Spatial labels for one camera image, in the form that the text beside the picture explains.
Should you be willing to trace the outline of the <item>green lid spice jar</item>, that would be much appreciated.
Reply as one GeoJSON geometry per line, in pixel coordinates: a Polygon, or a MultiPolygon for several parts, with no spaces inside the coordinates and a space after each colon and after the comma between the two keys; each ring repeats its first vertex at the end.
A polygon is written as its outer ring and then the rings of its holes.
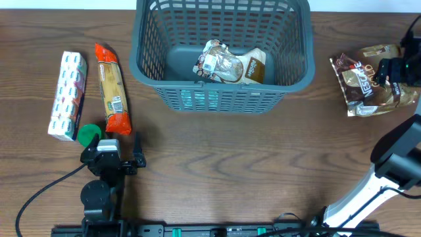
{"type": "Polygon", "coordinates": [[[100,140],[105,137],[105,133],[98,125],[86,124],[79,129],[77,139],[83,147],[87,147],[96,134],[99,136],[100,140]]]}

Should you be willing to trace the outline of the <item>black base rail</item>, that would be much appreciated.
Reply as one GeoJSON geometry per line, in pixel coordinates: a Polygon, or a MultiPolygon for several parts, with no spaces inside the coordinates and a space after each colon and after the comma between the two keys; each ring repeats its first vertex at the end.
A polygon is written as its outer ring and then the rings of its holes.
{"type": "Polygon", "coordinates": [[[305,224],[298,220],[274,223],[238,225],[162,225],[132,224],[125,221],[116,223],[85,221],[80,226],[57,225],[51,230],[51,237],[84,236],[125,236],[125,237],[237,237],[260,236],[276,230],[302,228],[305,224]]]}

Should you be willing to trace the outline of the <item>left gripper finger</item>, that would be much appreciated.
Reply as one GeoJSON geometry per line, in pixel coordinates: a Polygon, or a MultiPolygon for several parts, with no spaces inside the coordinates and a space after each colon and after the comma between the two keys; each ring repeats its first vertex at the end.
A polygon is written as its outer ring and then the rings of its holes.
{"type": "Polygon", "coordinates": [[[88,144],[88,146],[86,147],[86,150],[87,151],[95,150],[98,143],[99,143],[99,135],[95,134],[92,140],[90,141],[90,143],[88,144]]]}
{"type": "Polygon", "coordinates": [[[135,134],[133,156],[137,167],[146,167],[147,162],[141,147],[141,136],[139,132],[135,134]]]}

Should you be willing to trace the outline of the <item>Nescafe Gold coffee bag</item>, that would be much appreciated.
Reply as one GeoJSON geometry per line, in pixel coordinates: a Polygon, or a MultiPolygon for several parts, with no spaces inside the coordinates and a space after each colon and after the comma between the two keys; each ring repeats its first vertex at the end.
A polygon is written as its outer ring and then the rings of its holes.
{"type": "Polygon", "coordinates": [[[400,58],[396,44],[380,44],[334,55],[332,68],[347,104],[349,117],[381,115],[415,103],[418,93],[405,83],[376,80],[382,59],[400,58]]]}

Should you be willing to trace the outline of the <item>dried mushroom pouch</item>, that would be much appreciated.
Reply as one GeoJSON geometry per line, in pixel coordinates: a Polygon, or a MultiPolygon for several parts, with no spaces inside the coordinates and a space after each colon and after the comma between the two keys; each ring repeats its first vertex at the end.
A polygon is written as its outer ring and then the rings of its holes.
{"type": "Polygon", "coordinates": [[[223,84],[262,84],[265,65],[266,53],[259,48],[234,55],[226,44],[212,39],[205,44],[193,72],[223,84]]]}

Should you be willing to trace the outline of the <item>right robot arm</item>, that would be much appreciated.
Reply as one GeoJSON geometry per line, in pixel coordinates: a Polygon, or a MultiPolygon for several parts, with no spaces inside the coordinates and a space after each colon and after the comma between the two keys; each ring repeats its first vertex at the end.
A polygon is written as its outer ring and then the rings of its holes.
{"type": "MultiPolygon", "coordinates": [[[[420,38],[408,30],[399,45],[375,45],[330,58],[350,117],[381,115],[420,103],[420,38]]],[[[311,225],[352,236],[381,204],[420,185],[420,109],[374,146],[357,186],[325,207],[311,225]]]]}

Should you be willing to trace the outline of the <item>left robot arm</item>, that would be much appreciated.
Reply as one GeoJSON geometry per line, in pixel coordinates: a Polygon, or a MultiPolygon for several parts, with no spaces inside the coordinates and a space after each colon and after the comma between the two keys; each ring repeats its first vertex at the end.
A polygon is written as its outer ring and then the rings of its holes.
{"type": "Polygon", "coordinates": [[[100,139],[96,134],[83,150],[80,161],[98,177],[88,182],[81,191],[84,205],[83,237],[132,237],[137,228],[120,218],[125,178],[136,175],[138,168],[146,167],[146,159],[137,133],[132,151],[133,159],[121,160],[117,139],[100,139]]]}

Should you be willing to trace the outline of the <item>Kleenex tissue multipack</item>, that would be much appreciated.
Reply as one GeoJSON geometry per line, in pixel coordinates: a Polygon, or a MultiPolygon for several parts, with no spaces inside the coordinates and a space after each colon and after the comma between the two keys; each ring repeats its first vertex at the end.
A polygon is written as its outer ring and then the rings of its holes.
{"type": "Polygon", "coordinates": [[[48,135],[66,142],[76,140],[82,114],[87,76],[87,63],[81,53],[64,51],[48,135]]]}

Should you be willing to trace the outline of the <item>spaghetti pack orange ends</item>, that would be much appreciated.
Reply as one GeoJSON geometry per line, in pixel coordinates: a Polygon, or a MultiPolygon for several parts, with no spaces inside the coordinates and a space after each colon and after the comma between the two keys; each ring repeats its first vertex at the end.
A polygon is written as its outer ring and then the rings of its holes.
{"type": "Polygon", "coordinates": [[[130,135],[132,126],[118,58],[99,43],[95,44],[95,56],[98,62],[100,94],[105,107],[106,131],[130,135]]]}

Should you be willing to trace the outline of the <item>grey plastic basket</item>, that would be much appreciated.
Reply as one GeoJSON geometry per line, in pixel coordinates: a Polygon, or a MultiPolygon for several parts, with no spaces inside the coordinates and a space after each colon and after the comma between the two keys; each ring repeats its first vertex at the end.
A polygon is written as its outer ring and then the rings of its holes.
{"type": "Polygon", "coordinates": [[[138,0],[130,70],[174,110],[265,113],[314,77],[305,0],[138,0]]]}

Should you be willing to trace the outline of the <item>white teal small packet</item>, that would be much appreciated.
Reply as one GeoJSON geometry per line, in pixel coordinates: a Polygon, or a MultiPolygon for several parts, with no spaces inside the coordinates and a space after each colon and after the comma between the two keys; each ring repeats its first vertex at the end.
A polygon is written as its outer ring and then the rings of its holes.
{"type": "Polygon", "coordinates": [[[181,90],[182,104],[189,111],[217,111],[219,94],[214,90],[181,90]]]}

